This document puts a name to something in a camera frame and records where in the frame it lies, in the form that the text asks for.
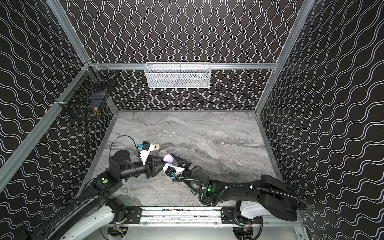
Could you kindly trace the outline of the purple round disc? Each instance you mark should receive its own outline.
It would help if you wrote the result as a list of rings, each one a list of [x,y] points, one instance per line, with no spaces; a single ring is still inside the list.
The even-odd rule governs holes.
[[[169,164],[172,164],[174,160],[175,159],[171,154],[167,154],[163,157],[163,161]]]

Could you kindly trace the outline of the white round disc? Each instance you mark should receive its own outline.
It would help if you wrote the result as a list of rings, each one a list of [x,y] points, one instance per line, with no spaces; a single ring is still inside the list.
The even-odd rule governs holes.
[[[163,157],[165,157],[166,155],[167,155],[167,151],[165,151],[165,150],[160,150],[160,151],[159,151],[159,156],[160,156],[160,157],[163,158]]]

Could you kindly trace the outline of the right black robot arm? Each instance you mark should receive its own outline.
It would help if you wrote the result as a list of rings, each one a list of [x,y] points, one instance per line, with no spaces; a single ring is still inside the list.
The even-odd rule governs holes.
[[[215,207],[227,201],[258,203],[268,214],[289,222],[297,220],[298,210],[311,209],[290,186],[270,175],[261,175],[259,180],[248,183],[226,183],[211,179],[199,166],[189,166],[182,159],[177,166],[166,164],[163,171],[173,182],[188,185],[205,206]]]

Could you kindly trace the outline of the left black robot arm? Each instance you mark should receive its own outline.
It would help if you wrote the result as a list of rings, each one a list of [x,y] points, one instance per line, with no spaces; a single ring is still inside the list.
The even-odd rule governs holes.
[[[20,231],[17,240],[82,240],[109,223],[118,225],[130,218],[126,205],[113,194],[123,181],[145,175],[155,177],[167,165],[161,157],[139,152],[140,160],[131,161],[129,151],[120,150],[109,157],[109,167],[91,179],[81,195],[57,216],[32,231]]]

